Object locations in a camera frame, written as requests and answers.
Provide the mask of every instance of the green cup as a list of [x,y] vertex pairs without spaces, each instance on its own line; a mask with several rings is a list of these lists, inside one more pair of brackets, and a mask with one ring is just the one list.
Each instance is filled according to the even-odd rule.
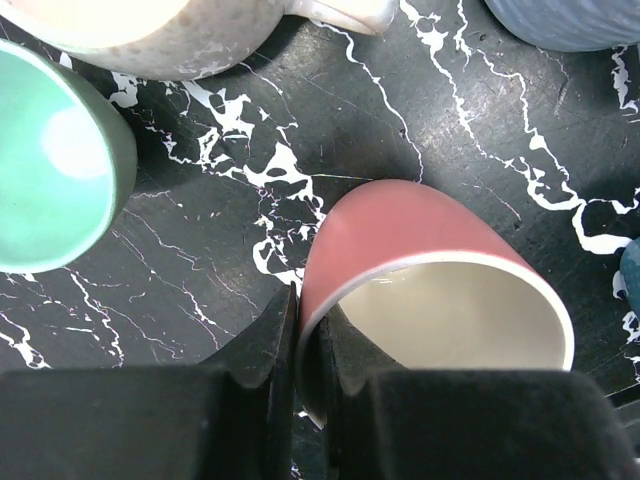
[[0,272],[80,257],[126,204],[136,170],[131,129],[97,90],[0,41]]

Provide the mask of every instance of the pink cup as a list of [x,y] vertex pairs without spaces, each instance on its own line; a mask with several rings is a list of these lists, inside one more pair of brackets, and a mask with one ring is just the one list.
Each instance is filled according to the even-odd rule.
[[408,368],[569,370],[573,362],[571,320],[553,288],[473,213],[413,182],[356,188],[316,235],[295,365],[306,408],[309,337],[338,303]]

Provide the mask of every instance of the ceramic cup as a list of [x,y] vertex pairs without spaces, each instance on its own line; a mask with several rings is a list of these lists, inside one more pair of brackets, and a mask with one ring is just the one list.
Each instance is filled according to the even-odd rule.
[[241,62],[283,15],[365,34],[398,0],[0,0],[0,15],[86,62],[156,80],[191,80]]
[[356,188],[313,241],[295,365],[307,409],[318,403],[315,379],[302,375],[309,338],[336,304],[409,368],[569,370],[573,361],[571,321],[553,288],[473,213],[413,182]]
[[0,272],[66,265],[107,231],[135,184],[135,139],[87,81],[0,41]]

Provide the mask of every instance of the table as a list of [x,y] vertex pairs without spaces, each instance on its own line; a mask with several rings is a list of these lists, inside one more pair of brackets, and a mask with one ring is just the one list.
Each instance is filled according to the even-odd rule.
[[[481,0],[402,0],[381,38],[288,17],[245,63],[152,82],[0,34],[71,67],[134,129],[135,193],[79,261],[0,275],[3,370],[203,360],[281,282],[300,281],[318,225],[354,187],[438,188],[495,228],[572,315],[575,369],[607,393],[640,374],[619,256],[640,235],[635,48],[558,54],[511,36]],[[296,421],[294,474],[321,478]]]

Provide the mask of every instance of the gray cup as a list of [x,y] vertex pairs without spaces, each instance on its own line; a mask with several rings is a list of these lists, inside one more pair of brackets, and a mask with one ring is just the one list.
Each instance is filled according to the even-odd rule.
[[587,52],[640,43],[640,0],[486,0],[514,35],[548,50]]

